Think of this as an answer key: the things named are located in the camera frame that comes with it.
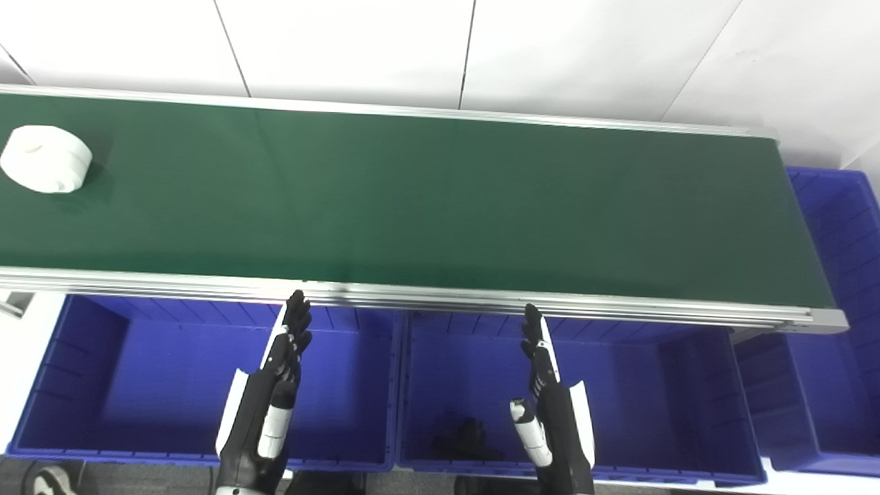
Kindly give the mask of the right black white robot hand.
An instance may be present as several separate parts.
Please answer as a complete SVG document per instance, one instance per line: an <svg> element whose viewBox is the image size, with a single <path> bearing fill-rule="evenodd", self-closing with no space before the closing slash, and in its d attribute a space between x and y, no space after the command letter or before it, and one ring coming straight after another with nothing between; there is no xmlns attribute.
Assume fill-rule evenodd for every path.
<svg viewBox="0 0 880 495"><path fill-rule="evenodd" d="M512 399L509 410L540 493L593 494L595 438L584 382L563 384L547 320L534 304L525 306L522 335L533 401Z"/></svg>

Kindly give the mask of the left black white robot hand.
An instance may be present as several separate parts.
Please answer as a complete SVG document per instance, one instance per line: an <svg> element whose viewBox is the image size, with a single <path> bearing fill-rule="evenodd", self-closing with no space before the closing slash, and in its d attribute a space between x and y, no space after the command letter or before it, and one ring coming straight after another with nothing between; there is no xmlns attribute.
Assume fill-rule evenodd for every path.
<svg viewBox="0 0 880 495"><path fill-rule="evenodd" d="M287 435L311 344L311 302L296 289L284 304L261 368L233 380L216 448L216 494L274 494L288 467Z"/></svg>

